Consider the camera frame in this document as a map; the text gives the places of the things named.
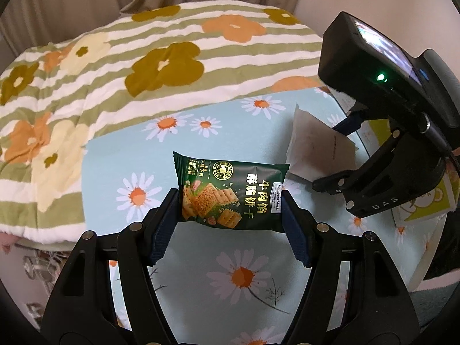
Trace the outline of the frosted white snack pouch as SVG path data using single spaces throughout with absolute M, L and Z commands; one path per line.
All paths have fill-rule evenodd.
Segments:
M 286 163 L 290 174 L 312 182 L 356 169 L 356 145 L 308 111 L 296 107 Z

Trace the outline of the green beef cracker bag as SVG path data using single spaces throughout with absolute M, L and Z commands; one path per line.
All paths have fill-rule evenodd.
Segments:
M 280 231 L 289 166 L 173 154 L 184 221 L 240 231 Z

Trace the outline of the green cardboard box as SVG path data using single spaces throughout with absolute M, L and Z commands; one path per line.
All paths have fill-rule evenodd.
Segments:
M 415 200 L 435 189 L 454 159 L 447 133 L 420 97 L 363 93 L 353 97 L 349 114 L 364 122 L 387 119 L 391 134 L 360 167 L 332 175 L 331 195 L 341 194 L 347 210 L 366 217 Z

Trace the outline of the floral striped quilt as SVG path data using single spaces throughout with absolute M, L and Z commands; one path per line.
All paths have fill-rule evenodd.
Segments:
M 148 123 L 157 141 L 190 108 L 316 87 L 321 38 L 288 11 L 185 2 L 31 47 L 1 74 L 1 233 L 72 242 L 84 227 L 81 170 L 93 138 Z

